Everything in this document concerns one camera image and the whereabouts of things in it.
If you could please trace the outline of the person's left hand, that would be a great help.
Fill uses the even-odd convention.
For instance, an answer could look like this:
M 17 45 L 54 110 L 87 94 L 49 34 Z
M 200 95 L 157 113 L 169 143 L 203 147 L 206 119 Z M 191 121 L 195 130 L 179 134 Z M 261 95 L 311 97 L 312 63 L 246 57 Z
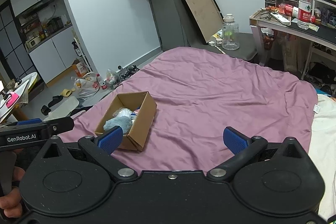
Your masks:
M 24 169 L 15 166 L 17 155 L 23 149 L 1 152 L 1 211 L 8 219 L 20 218 L 23 213 L 22 196 L 19 188 L 12 186 L 13 181 L 20 181 L 25 175 Z

